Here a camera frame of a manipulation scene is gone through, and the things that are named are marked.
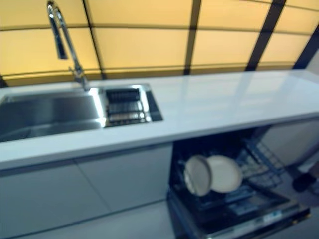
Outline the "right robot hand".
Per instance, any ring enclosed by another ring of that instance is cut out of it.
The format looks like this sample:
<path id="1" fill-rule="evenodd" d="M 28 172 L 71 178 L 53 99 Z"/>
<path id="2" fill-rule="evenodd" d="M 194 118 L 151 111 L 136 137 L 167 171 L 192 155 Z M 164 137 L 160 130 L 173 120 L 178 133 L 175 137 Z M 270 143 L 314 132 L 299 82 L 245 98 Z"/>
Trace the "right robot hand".
<path id="1" fill-rule="evenodd" d="M 305 191 L 310 185 L 316 182 L 316 178 L 309 173 L 304 173 L 292 181 L 292 187 L 297 192 Z"/>

